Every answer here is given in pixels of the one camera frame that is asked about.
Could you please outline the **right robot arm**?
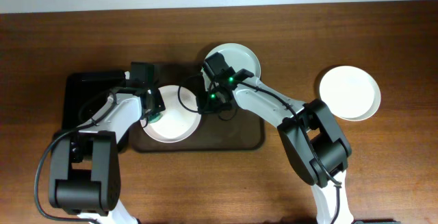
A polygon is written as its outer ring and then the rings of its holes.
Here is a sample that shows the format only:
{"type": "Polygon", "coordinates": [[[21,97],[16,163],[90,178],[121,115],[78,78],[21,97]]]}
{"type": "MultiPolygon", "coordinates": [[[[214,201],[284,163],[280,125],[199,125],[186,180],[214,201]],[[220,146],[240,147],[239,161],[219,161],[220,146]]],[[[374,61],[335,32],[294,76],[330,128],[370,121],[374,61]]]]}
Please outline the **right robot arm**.
{"type": "Polygon", "coordinates": [[[328,106],[319,99],[297,101],[265,85],[247,70],[219,75],[201,71],[237,106],[277,128],[289,163],[310,185],[318,223],[352,223],[345,189],[351,146],[328,106]]]}

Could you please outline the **black plastic tray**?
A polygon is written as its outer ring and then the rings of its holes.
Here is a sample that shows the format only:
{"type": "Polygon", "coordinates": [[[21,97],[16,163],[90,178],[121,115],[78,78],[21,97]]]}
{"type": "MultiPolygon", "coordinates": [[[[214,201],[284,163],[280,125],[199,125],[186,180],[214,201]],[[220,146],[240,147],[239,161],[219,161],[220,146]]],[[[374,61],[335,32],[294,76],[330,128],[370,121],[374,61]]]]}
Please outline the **black plastic tray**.
{"type": "Polygon", "coordinates": [[[106,103],[110,89],[125,80],[123,70],[73,73],[67,77],[62,129],[81,126],[106,103]]]}

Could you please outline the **green yellow sponge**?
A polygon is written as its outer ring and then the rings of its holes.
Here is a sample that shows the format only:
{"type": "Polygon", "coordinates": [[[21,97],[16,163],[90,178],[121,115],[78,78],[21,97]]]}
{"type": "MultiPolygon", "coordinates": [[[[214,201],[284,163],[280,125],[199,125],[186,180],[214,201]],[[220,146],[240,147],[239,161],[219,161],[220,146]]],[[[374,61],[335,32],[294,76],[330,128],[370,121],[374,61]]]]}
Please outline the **green yellow sponge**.
{"type": "Polygon", "coordinates": [[[161,117],[162,117],[161,112],[158,112],[158,113],[148,117],[148,122],[149,123],[156,123],[156,122],[158,122],[158,120],[160,120],[161,117]]]}

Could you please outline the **brown serving tray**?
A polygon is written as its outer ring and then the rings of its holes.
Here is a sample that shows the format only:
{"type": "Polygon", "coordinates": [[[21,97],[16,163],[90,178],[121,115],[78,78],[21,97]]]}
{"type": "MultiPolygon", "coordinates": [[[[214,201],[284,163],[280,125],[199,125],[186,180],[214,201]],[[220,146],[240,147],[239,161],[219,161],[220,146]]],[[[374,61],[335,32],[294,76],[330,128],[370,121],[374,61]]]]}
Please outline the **brown serving tray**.
{"type": "MultiPolygon", "coordinates": [[[[155,84],[181,85],[194,94],[206,89],[200,64],[156,63],[155,84]]],[[[266,138],[263,120],[247,110],[236,109],[220,114],[206,114],[188,138],[175,143],[159,142],[143,130],[141,124],[129,130],[129,144],[139,153],[170,153],[183,151],[251,151],[266,138]]]]}

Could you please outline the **white plate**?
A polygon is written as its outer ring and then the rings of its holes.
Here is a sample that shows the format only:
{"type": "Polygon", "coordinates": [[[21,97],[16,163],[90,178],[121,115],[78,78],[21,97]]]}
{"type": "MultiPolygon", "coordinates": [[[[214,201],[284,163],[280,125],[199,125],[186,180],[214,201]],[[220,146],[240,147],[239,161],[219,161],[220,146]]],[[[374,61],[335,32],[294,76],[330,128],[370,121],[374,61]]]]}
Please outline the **white plate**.
{"type": "Polygon", "coordinates": [[[163,143],[180,142],[193,134],[201,122],[201,115],[187,111],[179,102],[191,109],[197,109],[196,96],[184,87],[167,85],[159,88],[164,100],[165,110],[153,121],[146,125],[145,120],[140,124],[143,131],[152,139],[163,143]]]}
{"type": "Polygon", "coordinates": [[[355,66],[336,66],[320,80],[318,94],[332,114],[347,121],[364,121],[381,104],[376,80],[355,66]]]}

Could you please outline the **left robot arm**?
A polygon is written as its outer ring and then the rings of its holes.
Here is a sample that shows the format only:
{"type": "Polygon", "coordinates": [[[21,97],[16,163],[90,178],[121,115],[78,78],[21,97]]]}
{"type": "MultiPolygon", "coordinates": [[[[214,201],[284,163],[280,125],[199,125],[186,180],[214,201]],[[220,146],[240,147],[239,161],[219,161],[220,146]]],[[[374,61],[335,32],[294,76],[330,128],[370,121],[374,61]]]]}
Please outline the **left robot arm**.
{"type": "Polygon", "coordinates": [[[139,223],[120,200],[118,143],[129,128],[164,111],[152,70],[132,70],[106,91],[107,100],[81,125],[54,135],[49,203],[67,213],[66,222],[139,223]]]}

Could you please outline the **pale blue plate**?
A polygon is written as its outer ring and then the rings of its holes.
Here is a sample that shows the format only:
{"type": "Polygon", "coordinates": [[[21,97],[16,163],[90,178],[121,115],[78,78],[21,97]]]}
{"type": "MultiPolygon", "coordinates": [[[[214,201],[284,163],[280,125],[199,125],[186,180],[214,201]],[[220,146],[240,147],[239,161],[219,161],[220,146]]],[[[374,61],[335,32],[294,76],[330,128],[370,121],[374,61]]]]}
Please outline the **pale blue plate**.
{"type": "Polygon", "coordinates": [[[256,77],[261,77],[261,65],[259,60],[248,47],[237,43],[224,43],[213,48],[205,58],[215,53],[222,54],[225,62],[233,67],[235,71],[246,69],[256,77]]]}

